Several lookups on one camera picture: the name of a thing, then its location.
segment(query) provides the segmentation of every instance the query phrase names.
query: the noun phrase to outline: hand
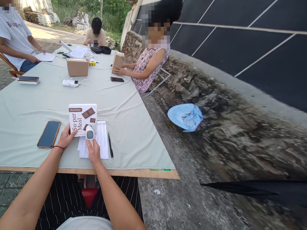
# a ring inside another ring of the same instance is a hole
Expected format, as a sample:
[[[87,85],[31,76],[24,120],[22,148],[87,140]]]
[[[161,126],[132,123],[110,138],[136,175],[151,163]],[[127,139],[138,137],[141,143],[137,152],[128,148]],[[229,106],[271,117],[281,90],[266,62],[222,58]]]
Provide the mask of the hand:
[[[87,150],[89,152],[89,158],[92,163],[92,165],[101,163],[100,159],[100,146],[98,145],[97,141],[93,139],[93,145],[92,146],[91,142],[89,140],[86,140],[86,146]]]
[[[46,50],[45,50],[43,47],[39,48],[39,51],[40,51],[41,53],[46,54]]]
[[[126,74],[126,73],[127,73],[127,70],[126,70],[126,69],[121,68],[121,67],[118,67],[117,65],[116,65],[116,68],[118,68],[118,70],[117,70],[117,69],[114,69],[114,73],[115,73],[116,75],[127,75],[127,74]]]
[[[30,62],[32,62],[32,63],[39,63],[39,60],[38,60],[36,57],[34,57],[33,55],[29,55],[29,56],[27,57],[27,59],[28,59]]]
[[[57,146],[60,146],[62,148],[66,148],[67,146],[69,146],[74,136],[78,132],[78,130],[75,129],[71,134],[69,134],[69,130],[70,130],[70,123],[64,128],[63,132],[61,133],[60,139],[56,144]]]

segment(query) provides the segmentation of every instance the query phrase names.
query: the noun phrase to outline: striped pants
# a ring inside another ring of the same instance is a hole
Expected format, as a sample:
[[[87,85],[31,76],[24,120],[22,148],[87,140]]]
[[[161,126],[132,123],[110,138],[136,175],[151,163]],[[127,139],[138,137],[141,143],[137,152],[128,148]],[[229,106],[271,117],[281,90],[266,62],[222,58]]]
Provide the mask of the striped pants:
[[[143,221],[137,177],[112,176]],[[57,229],[70,217],[98,216],[110,220],[101,189],[90,209],[86,208],[76,174],[57,173],[39,215],[36,230]]]

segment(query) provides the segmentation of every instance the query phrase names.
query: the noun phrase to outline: cardboard box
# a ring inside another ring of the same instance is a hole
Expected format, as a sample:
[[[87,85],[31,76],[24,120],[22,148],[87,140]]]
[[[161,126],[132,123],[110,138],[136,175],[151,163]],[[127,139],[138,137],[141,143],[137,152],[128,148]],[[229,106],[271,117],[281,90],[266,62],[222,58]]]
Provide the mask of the cardboard box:
[[[89,71],[89,62],[86,59],[67,58],[68,74],[71,77],[87,76]]]
[[[92,126],[97,131],[97,105],[96,104],[70,104],[68,106],[70,132],[78,130],[76,136],[85,136],[86,126]]]
[[[112,65],[112,74],[114,73],[114,69],[117,69],[116,66],[121,67],[124,64],[124,60],[125,60],[125,54],[124,53],[115,53],[114,55],[114,60],[113,60],[113,65]]]

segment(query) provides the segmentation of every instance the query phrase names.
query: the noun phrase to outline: green vegetation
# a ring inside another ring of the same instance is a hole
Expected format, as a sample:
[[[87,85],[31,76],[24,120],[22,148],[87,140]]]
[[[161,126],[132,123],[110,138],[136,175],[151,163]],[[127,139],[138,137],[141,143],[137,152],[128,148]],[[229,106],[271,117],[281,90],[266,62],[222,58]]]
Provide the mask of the green vegetation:
[[[90,16],[100,17],[100,0],[51,0],[53,11],[58,14],[60,21],[66,17],[72,18],[78,11],[83,11]],[[102,12],[102,28],[115,41],[120,41],[122,29],[130,6],[126,0],[104,0]]]

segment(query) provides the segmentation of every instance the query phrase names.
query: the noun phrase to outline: forehead thermometer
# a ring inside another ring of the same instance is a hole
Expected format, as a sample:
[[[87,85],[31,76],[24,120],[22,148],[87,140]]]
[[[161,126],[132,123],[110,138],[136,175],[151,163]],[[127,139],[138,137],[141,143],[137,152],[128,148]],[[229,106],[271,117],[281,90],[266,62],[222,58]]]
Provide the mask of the forehead thermometer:
[[[94,138],[95,138],[95,135],[94,135],[94,131],[93,131],[93,129],[92,129],[92,126],[90,126],[90,125],[87,125],[87,126],[86,126],[85,137],[86,137],[87,140],[90,141],[90,143],[91,143],[92,146],[93,146],[93,140],[94,140]]]

